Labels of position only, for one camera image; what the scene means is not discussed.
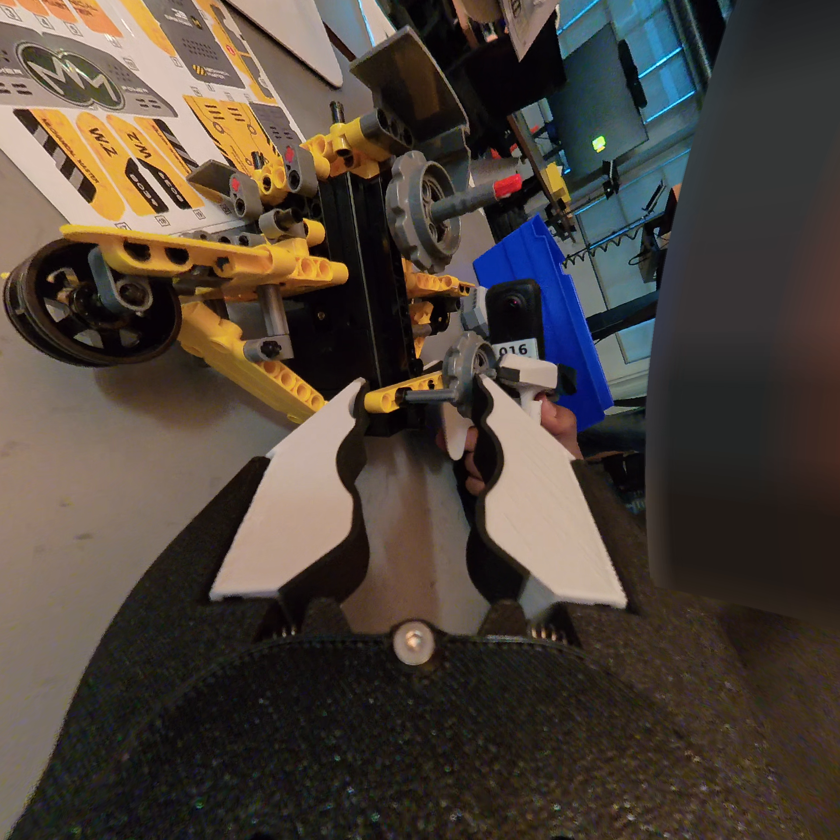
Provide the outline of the blue plastic bin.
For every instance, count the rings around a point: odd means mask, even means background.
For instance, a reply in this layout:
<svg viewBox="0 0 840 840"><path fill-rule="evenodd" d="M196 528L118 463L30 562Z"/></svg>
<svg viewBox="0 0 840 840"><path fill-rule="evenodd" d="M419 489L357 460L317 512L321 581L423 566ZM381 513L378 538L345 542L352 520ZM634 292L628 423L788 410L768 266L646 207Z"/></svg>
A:
<svg viewBox="0 0 840 840"><path fill-rule="evenodd" d="M574 368L577 393L560 404L584 430L600 423L613 407L601 359L588 329L572 277L564 270L564 254L546 224L534 217L474 260L481 286L511 280L535 280L540 287L544 358Z"/></svg>

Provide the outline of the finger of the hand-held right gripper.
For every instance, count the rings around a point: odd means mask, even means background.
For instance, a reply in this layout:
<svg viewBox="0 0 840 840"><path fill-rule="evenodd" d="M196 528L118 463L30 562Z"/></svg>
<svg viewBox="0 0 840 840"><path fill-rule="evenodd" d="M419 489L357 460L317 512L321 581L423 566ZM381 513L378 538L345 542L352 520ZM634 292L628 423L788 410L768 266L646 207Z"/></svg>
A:
<svg viewBox="0 0 840 840"><path fill-rule="evenodd" d="M500 360L497 383L520 394L552 393L559 383L559 366L546 360Z"/></svg>

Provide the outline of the person's right hand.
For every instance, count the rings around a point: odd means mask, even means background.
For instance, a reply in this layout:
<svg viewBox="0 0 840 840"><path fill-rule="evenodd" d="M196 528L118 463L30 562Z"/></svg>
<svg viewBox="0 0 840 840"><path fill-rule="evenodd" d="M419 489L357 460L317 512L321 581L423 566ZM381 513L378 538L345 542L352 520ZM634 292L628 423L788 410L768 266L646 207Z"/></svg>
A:
<svg viewBox="0 0 840 840"><path fill-rule="evenodd" d="M537 395L540 406L540 422L543 429L554 437L574 459L583 459L577 437L576 418L571 410L552 403L545 392ZM474 453L480 432L471 426L465 439L465 453L454 463L454 474L458 493L477 497L485 487L484 479L476 467Z"/></svg>

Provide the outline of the yellow black toy vehicle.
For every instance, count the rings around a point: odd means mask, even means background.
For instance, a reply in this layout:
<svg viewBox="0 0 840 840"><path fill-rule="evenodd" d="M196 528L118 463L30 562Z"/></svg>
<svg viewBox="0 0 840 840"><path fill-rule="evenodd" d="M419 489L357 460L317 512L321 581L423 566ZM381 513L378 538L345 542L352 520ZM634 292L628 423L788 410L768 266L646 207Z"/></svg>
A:
<svg viewBox="0 0 840 840"><path fill-rule="evenodd" d="M445 274L460 218L522 189L469 184L467 115L417 32L351 64L374 107L254 171L187 182L231 215L179 235L73 225L3 275L17 333L75 366L140 364L174 343L299 424L365 379L392 434L443 401L443 360L476 284Z"/></svg>

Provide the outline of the dark computer monitor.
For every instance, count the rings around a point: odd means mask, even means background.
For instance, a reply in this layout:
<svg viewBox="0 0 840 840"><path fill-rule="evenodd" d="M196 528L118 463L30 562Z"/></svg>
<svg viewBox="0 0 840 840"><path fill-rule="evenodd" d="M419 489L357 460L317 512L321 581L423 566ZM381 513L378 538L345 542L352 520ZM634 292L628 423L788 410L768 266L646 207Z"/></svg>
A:
<svg viewBox="0 0 840 840"><path fill-rule="evenodd" d="M572 192L598 180L605 162L648 141L647 99L627 42L612 24L563 60L564 86L549 99Z"/></svg>

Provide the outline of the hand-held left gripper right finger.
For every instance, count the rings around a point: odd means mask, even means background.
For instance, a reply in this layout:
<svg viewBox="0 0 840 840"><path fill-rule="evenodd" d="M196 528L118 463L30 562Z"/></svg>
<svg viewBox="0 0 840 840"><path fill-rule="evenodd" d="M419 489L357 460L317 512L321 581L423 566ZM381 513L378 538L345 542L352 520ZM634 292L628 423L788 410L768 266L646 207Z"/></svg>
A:
<svg viewBox="0 0 840 840"><path fill-rule="evenodd" d="M626 610L628 597L574 466L585 467L487 376L477 382L475 464L485 487L469 535L469 578L489 604L527 618L562 603Z"/></svg>

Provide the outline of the yellow sticker sheet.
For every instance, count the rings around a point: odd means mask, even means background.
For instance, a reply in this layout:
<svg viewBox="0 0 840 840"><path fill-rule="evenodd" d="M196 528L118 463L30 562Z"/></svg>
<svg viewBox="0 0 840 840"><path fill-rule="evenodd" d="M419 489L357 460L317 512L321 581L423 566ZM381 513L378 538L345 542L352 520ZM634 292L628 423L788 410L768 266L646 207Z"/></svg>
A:
<svg viewBox="0 0 840 840"><path fill-rule="evenodd" d="M224 2L2 1L2 152L70 224L179 235L187 182L303 138Z"/></svg>

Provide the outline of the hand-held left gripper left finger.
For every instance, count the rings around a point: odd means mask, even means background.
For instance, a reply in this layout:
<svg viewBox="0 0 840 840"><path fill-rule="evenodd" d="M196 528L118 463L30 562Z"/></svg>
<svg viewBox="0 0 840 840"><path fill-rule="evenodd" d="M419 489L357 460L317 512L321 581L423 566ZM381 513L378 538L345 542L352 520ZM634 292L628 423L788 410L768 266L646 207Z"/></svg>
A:
<svg viewBox="0 0 840 840"><path fill-rule="evenodd" d="M300 621L310 601L346 601L364 581L370 545L356 481L366 464L369 390L359 378L269 452L269 464L209 599L277 597Z"/></svg>

